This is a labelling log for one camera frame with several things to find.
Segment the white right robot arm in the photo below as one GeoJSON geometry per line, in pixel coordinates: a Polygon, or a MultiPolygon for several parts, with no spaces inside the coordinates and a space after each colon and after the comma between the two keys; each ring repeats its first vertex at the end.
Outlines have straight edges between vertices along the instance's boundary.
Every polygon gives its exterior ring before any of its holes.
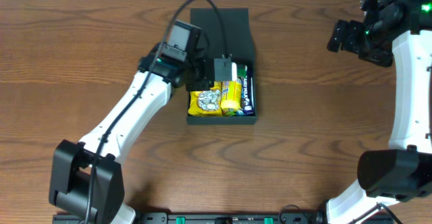
{"type": "Polygon", "coordinates": [[[364,223],[391,205],[431,194],[431,0],[364,0],[364,20],[335,23],[327,44],[396,69],[386,150],[364,152],[357,178],[328,200],[318,223],[364,223]]]}

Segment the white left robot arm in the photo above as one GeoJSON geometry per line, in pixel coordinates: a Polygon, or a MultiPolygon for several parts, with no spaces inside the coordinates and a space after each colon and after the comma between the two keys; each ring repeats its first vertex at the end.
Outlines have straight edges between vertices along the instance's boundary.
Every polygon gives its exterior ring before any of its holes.
{"type": "Polygon", "coordinates": [[[77,143],[59,143],[49,202],[76,215],[79,223],[134,223],[136,211],[124,203],[122,165],[143,129],[174,89],[206,91],[236,71],[229,55],[209,57],[205,49],[156,44],[140,59],[130,87],[102,122],[77,143]]]}

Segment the blue Dairy Milk chocolate bar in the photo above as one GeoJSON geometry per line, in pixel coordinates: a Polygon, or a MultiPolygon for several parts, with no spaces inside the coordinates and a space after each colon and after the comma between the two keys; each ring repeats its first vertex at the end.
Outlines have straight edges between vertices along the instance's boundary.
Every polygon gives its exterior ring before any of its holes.
{"type": "Polygon", "coordinates": [[[242,79],[242,96],[240,101],[239,115],[253,115],[254,102],[252,95],[252,78],[250,77],[250,72],[248,71],[247,67],[244,68],[240,78],[242,79]]]}

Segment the yellow candy bottle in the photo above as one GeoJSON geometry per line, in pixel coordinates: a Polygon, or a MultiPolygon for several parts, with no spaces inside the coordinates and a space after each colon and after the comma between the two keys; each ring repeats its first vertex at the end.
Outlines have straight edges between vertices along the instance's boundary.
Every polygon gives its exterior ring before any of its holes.
{"type": "Polygon", "coordinates": [[[241,106],[242,85],[239,80],[222,82],[221,109],[224,115],[235,115],[241,106]]]}

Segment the green red candy bar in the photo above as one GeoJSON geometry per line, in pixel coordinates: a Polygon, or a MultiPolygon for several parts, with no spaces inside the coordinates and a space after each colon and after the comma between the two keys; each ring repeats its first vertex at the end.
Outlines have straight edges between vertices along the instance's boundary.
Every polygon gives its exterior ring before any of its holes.
{"type": "Polygon", "coordinates": [[[238,64],[237,65],[237,77],[240,79],[245,79],[245,77],[247,76],[247,71],[248,71],[248,67],[246,65],[243,64],[238,64]]]}

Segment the yellow Hacks candy bag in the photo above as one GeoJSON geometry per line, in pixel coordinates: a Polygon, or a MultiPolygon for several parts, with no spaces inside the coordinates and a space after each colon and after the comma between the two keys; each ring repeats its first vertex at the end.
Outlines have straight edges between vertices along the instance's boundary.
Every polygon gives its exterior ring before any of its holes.
{"type": "Polygon", "coordinates": [[[221,82],[215,82],[209,90],[191,92],[188,114],[196,117],[222,116],[221,82]]]}

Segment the black box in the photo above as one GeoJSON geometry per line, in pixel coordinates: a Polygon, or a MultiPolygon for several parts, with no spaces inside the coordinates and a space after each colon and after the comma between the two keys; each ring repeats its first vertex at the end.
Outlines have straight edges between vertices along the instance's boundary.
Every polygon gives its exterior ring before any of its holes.
{"type": "MultiPolygon", "coordinates": [[[[256,51],[249,26],[247,8],[222,8],[219,10],[227,32],[227,50],[232,55],[232,61],[238,65],[246,65],[248,79],[252,82],[253,114],[246,116],[206,116],[199,117],[189,114],[186,117],[189,125],[254,125],[258,118],[255,72],[256,51]]],[[[210,42],[209,57],[220,57],[223,52],[222,35],[217,15],[211,8],[192,8],[190,22],[202,29],[210,42]]]]}

